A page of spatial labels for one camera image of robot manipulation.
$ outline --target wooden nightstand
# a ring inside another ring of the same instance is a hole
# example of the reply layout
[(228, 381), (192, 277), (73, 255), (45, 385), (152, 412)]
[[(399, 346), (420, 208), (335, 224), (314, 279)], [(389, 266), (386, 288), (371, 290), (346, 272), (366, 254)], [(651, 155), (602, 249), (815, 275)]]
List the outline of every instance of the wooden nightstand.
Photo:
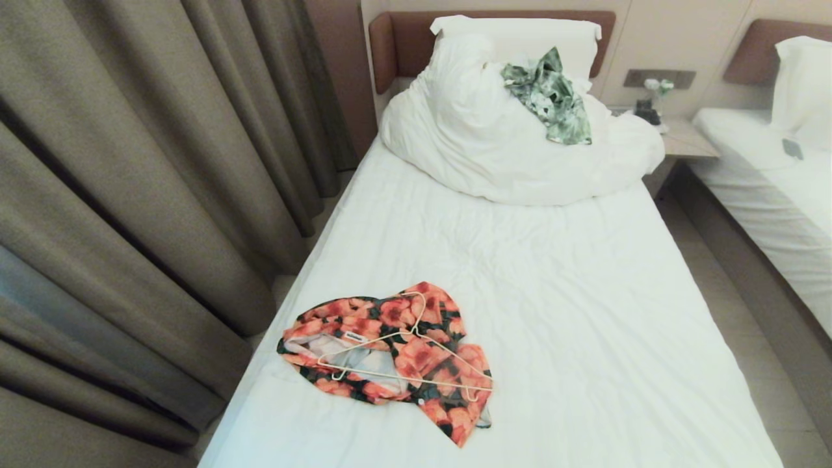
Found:
[(665, 117), (664, 123), (670, 128), (668, 133), (661, 136), (665, 141), (665, 160), (652, 174), (642, 178), (653, 198), (656, 198), (661, 188), (670, 182), (679, 161), (714, 159), (720, 156), (691, 121), (684, 117)]

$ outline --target headboard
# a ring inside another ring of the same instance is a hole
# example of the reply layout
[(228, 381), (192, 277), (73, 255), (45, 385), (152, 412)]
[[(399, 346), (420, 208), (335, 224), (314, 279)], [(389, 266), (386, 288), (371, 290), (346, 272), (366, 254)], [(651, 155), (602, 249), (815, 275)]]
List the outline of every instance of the headboard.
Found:
[(796, 36), (832, 41), (832, 25), (757, 19), (745, 32), (722, 79), (734, 84), (774, 84), (780, 64), (775, 44)]
[(390, 88), (396, 77), (415, 77), (428, 66), (435, 36), (430, 32), (434, 19), (450, 15), (467, 17), (544, 17), (591, 21), (601, 26), (602, 39), (592, 64), (590, 77), (597, 76), (607, 53), (614, 12), (603, 11), (479, 11), (479, 12), (384, 12), (369, 24), (369, 45), (373, 57), (375, 91), (381, 94)]

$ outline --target white bed sheet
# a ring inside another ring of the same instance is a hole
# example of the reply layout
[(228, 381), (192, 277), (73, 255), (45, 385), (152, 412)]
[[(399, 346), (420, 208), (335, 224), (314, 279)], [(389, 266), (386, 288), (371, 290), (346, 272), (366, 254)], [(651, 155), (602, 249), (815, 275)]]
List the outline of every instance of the white bed sheet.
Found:
[(693, 172), (832, 336), (832, 155), (783, 151), (770, 113), (702, 109), (694, 123), (720, 151)]
[[(327, 395), (275, 353), (301, 312), (419, 281), (486, 352), (490, 429)], [(453, 192), (377, 140), (200, 466), (781, 467), (730, 350), (638, 183), (566, 207)]]

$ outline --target brown curtain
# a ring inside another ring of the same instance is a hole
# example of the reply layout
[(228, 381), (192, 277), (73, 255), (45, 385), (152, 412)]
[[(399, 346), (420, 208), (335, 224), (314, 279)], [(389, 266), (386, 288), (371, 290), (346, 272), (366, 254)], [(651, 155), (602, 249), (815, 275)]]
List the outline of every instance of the brown curtain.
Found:
[(303, 2), (0, 2), (0, 120), (0, 466), (193, 466), (357, 163)]

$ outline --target clothes hanger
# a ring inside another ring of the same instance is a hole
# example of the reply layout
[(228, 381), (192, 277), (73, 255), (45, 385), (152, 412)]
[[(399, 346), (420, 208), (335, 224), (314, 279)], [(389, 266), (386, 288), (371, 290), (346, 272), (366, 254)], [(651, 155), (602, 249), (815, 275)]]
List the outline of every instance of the clothes hanger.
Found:
[(491, 376), (487, 376), (487, 375), (483, 374), (479, 369), (474, 367), (470, 362), (465, 361), (457, 353), (449, 350), (442, 343), (434, 340), (430, 336), (422, 335), (421, 333), (419, 333), (418, 324), (422, 320), (422, 315), (424, 314), (424, 310), (425, 310), (426, 304), (427, 304), (427, 300), (425, 299), (424, 294), (422, 294), (421, 292), (418, 292), (418, 291), (405, 292), (405, 293), (399, 294), (399, 296), (417, 296), (417, 295), (422, 297), (422, 311), (418, 314), (418, 317), (416, 317), (416, 322), (410, 328), (410, 330), (408, 330), (408, 331), (396, 331), (395, 333), (390, 333), (389, 335), (380, 336), (380, 337), (378, 337), (374, 340), (366, 341), (364, 343), (359, 343), (358, 345), (355, 345), (355, 346), (350, 346), (349, 348), (345, 348), (341, 351), (324, 353), (324, 354), (322, 354), (318, 357), (318, 365), (319, 366), (324, 366), (324, 367), (329, 367), (329, 368), (332, 368), (332, 369), (337, 369), (337, 370), (341, 371), (341, 373), (338, 374), (337, 376), (335, 374), (332, 375), (332, 379), (335, 380), (335, 381), (340, 381), (341, 379), (343, 379), (344, 376), (347, 374), (347, 372), (355, 372), (357, 374), (367, 374), (369, 376), (389, 377), (389, 378), (400, 379), (400, 380), (405, 380), (405, 381), (416, 381), (416, 382), (422, 382), (422, 383), (435, 384), (437, 386), (453, 386), (453, 387), (457, 387), (457, 388), (463, 388), (463, 389), (465, 389), (465, 394), (468, 396), (468, 401), (471, 401), (471, 402), (479, 401), (479, 395), (477, 395), (476, 398), (471, 397), (471, 390), (493, 391), (493, 389), (486, 388), (486, 387), (483, 387), (483, 386), (467, 386), (467, 385), (447, 383), (447, 382), (429, 381), (429, 380), (417, 379), (417, 378), (413, 378), (413, 377), (404, 377), (404, 376), (400, 376), (399, 374), (393, 375), (393, 374), (384, 374), (382, 372), (363, 371), (363, 370), (360, 370), (360, 369), (354, 369), (352, 367), (337, 366), (335, 364), (329, 364), (328, 362), (323, 362), (323, 359), (325, 357), (337, 356), (337, 355), (343, 354), (345, 352), (350, 352), (350, 351), (352, 351), (354, 349), (357, 349), (357, 348), (360, 348), (362, 346), (367, 346), (369, 344), (375, 343), (376, 341), (382, 341), (382, 340), (385, 340), (387, 338), (391, 338), (393, 336), (397, 336), (397, 335), (416, 335), (416, 336), (418, 336), (420, 338), (423, 338), (425, 340), (432, 341), (435, 345), (441, 347), (446, 352), (448, 352), (449, 354), (451, 354), (454, 357), (456, 357), (457, 359), (459, 359), (461, 362), (464, 362), (468, 367), (473, 369), (480, 376), (483, 376), (483, 377), (489, 379), (491, 382), (494, 382), (494, 379)]

